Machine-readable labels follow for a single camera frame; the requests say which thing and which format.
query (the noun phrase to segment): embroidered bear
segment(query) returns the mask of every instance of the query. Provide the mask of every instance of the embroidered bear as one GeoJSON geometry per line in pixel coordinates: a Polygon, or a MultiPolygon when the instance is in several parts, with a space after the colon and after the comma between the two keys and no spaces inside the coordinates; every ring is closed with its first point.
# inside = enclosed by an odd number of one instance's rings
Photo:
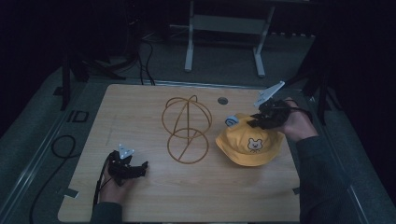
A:
{"type": "Polygon", "coordinates": [[[255,141],[253,138],[249,138],[247,147],[250,149],[250,152],[257,153],[262,149],[262,140],[258,139],[255,141]]]}

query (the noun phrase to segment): black hand-mounted device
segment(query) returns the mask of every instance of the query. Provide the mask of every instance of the black hand-mounted device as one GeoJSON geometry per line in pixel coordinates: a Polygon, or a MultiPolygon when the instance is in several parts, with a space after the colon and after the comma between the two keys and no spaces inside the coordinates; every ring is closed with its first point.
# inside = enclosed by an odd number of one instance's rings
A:
{"type": "Polygon", "coordinates": [[[111,179],[113,179],[118,186],[122,186],[124,180],[126,179],[138,178],[140,176],[146,175],[146,170],[149,167],[148,161],[145,161],[140,166],[131,166],[129,163],[131,162],[132,153],[134,153],[134,151],[132,149],[124,148],[121,145],[119,149],[120,151],[114,150],[113,152],[111,152],[105,160],[99,180],[96,182],[95,195],[93,197],[93,206],[98,203],[99,192],[102,187],[107,184],[107,182],[111,179]],[[103,183],[102,185],[102,178],[106,168],[111,176],[111,179],[107,180],[107,182],[103,183]]]}
{"type": "Polygon", "coordinates": [[[273,129],[282,126],[289,118],[292,110],[303,111],[312,122],[312,115],[309,111],[299,107],[289,106],[283,100],[269,99],[259,106],[260,113],[251,115],[253,120],[247,122],[250,127],[261,127],[262,129],[273,129]]]}

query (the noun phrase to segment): person's right hand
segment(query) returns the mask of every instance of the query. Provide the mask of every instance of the person's right hand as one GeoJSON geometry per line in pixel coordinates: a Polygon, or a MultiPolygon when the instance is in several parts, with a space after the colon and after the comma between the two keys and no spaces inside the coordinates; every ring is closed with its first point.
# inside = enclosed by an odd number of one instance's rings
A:
{"type": "MultiPolygon", "coordinates": [[[[298,107],[291,98],[287,98],[285,102],[291,107],[298,107]]],[[[273,130],[285,134],[294,142],[308,137],[318,136],[318,132],[309,120],[309,117],[300,110],[291,110],[288,120],[282,126],[273,130]]]]}

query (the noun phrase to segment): dark background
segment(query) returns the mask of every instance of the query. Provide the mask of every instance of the dark background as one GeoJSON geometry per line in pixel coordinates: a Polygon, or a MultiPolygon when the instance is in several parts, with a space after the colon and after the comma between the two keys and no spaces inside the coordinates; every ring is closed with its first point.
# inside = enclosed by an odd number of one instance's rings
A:
{"type": "MultiPolygon", "coordinates": [[[[144,25],[148,24],[166,38],[169,23],[188,24],[188,1],[131,2],[136,6],[131,9],[133,13],[129,20],[142,20],[131,27],[132,43],[137,45],[144,25]]],[[[393,87],[396,74],[396,4],[380,0],[326,3],[332,6],[323,9],[323,6],[315,4],[280,4],[271,32],[316,36],[318,51],[310,55],[315,60],[308,67],[328,64],[331,87],[335,89],[341,106],[395,203],[393,134],[396,124],[392,104],[396,95],[393,87]]],[[[125,30],[122,29],[124,24],[120,24],[120,29],[112,25],[124,19],[115,15],[124,13],[120,8],[125,5],[120,1],[113,6],[107,4],[106,1],[77,0],[1,2],[0,135],[18,117],[44,79],[59,68],[62,57],[66,53],[73,54],[72,49],[104,61],[111,54],[125,53],[113,43],[120,42],[124,46],[126,40],[110,40],[107,36],[109,32],[114,34],[125,30]],[[105,16],[100,14],[107,12],[109,14],[105,16]],[[114,23],[108,23],[107,17],[114,23]]],[[[219,12],[221,8],[221,5],[206,4],[203,2],[201,5],[204,10],[209,7],[219,12]]],[[[225,13],[261,15],[257,8],[249,11],[244,7],[225,13]]]]}

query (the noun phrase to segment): white triangular bracket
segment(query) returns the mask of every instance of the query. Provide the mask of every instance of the white triangular bracket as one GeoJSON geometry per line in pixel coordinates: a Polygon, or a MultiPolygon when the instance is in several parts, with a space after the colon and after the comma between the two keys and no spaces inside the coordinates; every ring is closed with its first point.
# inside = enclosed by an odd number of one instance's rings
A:
{"type": "Polygon", "coordinates": [[[280,81],[278,84],[275,86],[272,86],[268,89],[265,89],[263,91],[259,91],[259,98],[257,99],[256,103],[254,103],[254,106],[259,107],[261,104],[265,103],[267,100],[269,100],[277,91],[280,90],[285,85],[284,81],[280,81]]]}
{"type": "Polygon", "coordinates": [[[126,148],[122,144],[119,144],[119,153],[120,153],[120,159],[123,160],[129,156],[132,156],[132,154],[134,154],[134,150],[126,148]]]}

